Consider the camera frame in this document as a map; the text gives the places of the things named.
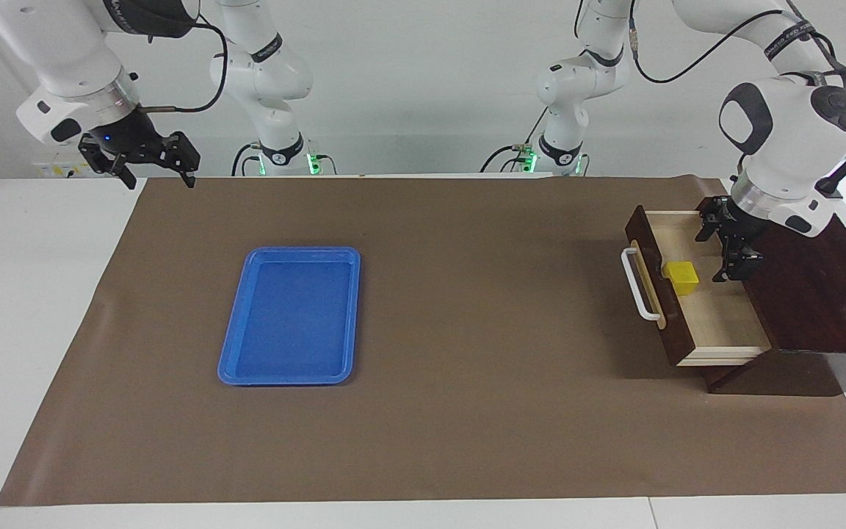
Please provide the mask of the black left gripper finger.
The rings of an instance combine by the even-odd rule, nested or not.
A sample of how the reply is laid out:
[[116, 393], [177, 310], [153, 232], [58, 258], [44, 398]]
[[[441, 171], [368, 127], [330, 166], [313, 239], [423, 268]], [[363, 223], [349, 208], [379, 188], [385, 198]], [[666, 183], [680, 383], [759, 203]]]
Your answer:
[[701, 228], [695, 235], [696, 242], [707, 242], [712, 235], [719, 235], [722, 230], [726, 230], [726, 226], [731, 223], [729, 202], [728, 195], [713, 195], [701, 201], [696, 208], [701, 218]]
[[764, 256], [752, 248], [723, 248], [722, 265], [712, 277], [716, 284], [748, 280], [764, 262]]

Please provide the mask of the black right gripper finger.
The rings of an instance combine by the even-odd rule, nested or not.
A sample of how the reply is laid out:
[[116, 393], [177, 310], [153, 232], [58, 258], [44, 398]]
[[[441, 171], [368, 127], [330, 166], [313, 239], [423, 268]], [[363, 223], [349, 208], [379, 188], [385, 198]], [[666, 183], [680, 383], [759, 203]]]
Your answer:
[[108, 154], [94, 137], [81, 137], [78, 151], [94, 173], [111, 175], [124, 183], [128, 190], [137, 187], [137, 178], [128, 168], [123, 154]]
[[200, 167], [201, 156], [184, 132], [174, 132], [162, 138], [162, 165], [177, 172], [189, 190], [195, 187], [195, 172]]

